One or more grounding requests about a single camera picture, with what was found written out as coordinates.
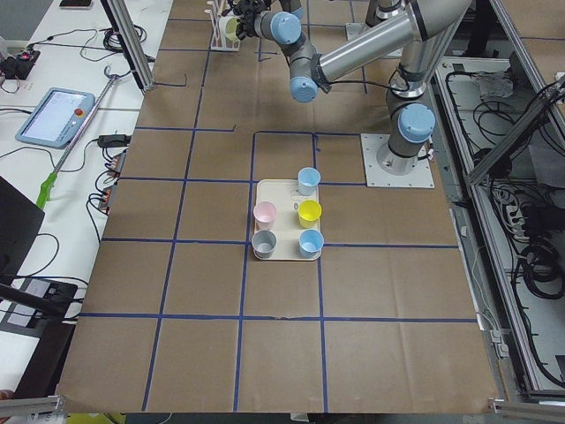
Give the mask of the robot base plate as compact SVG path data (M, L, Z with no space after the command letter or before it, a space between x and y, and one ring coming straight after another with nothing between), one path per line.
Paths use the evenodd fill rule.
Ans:
M434 189L431 165L424 146L412 158L395 155L388 134L361 133L366 185L371 188Z

